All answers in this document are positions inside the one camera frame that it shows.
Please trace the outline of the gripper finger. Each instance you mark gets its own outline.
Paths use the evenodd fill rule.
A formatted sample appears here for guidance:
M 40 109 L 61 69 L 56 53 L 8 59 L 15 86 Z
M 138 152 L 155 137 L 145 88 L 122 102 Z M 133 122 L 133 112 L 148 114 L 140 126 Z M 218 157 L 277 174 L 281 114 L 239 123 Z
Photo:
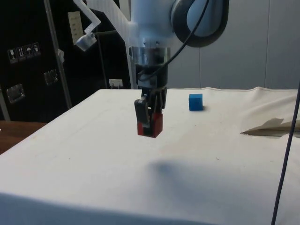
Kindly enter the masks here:
M 135 100 L 138 135 L 151 135 L 151 104 L 150 93 L 142 90 L 141 98 Z
M 162 113 L 166 104 L 167 88 L 153 89 L 150 94 L 150 106 L 153 113 Z

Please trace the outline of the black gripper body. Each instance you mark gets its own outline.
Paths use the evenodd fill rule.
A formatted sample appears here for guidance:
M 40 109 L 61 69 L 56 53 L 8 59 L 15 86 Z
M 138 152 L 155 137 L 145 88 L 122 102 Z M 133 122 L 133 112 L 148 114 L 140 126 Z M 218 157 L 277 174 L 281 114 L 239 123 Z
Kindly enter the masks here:
M 159 89 L 165 87 L 168 82 L 168 68 L 164 68 L 151 77 L 161 66 L 135 66 L 136 83 L 138 89 Z

